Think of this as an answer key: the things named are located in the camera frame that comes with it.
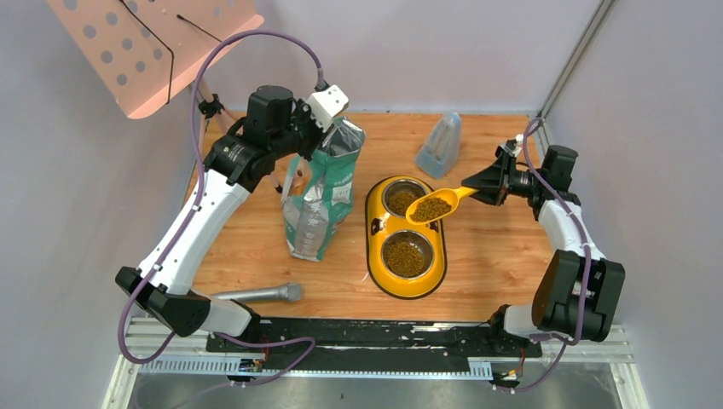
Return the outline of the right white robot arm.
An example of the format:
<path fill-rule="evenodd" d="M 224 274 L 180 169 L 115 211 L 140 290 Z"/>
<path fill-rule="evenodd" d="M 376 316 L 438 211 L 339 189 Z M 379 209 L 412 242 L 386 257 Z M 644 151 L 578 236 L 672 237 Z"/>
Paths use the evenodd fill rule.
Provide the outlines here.
<path fill-rule="evenodd" d="M 541 167 L 520 169 L 510 147 L 510 142 L 498 147 L 495 161 L 461 184 L 486 205 L 503 205 L 510 195 L 526 199 L 554 254 L 532 303 L 505 305 L 493 315 L 487 344 L 505 356 L 521 338 L 600 343 L 610 332 L 625 269 L 594 244 L 582 221 L 581 202 L 569 190 L 578 153 L 553 145 Z"/>

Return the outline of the yellow plastic scoop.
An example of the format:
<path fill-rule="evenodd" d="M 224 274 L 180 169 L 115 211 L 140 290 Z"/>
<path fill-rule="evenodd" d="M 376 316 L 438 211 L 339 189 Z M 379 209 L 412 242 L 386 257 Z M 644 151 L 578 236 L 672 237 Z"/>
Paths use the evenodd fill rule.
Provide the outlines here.
<path fill-rule="evenodd" d="M 407 222 L 423 225 L 436 222 L 453 214 L 462 199 L 472 196 L 477 189 L 469 187 L 440 188 L 415 200 L 405 214 Z"/>

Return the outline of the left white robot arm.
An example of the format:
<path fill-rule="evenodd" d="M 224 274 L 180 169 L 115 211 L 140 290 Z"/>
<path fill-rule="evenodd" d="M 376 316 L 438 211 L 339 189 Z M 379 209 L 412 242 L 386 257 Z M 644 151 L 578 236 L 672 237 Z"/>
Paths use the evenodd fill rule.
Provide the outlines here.
<path fill-rule="evenodd" d="M 261 341 L 254 313 L 240 302 L 197 292 L 194 277 L 227 220 L 276 161 L 289 155 L 310 159 L 348 104 L 337 85 L 307 99 L 295 99 L 281 86 L 259 87 L 245 117 L 211 146 L 191 196 L 156 249 L 138 267 L 122 267 L 116 284 L 180 337 L 221 332 L 239 351 L 254 350 Z"/>

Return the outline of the green pet food bag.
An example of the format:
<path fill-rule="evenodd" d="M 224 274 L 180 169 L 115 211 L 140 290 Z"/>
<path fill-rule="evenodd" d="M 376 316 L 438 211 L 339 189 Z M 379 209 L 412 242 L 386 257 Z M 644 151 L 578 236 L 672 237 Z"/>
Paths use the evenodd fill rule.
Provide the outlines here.
<path fill-rule="evenodd" d="M 356 163 L 365 131 L 347 117 L 336 118 L 330 135 L 311 159 L 288 165 L 281 193 L 286 243 L 294 258 L 319 262 L 354 206 Z"/>

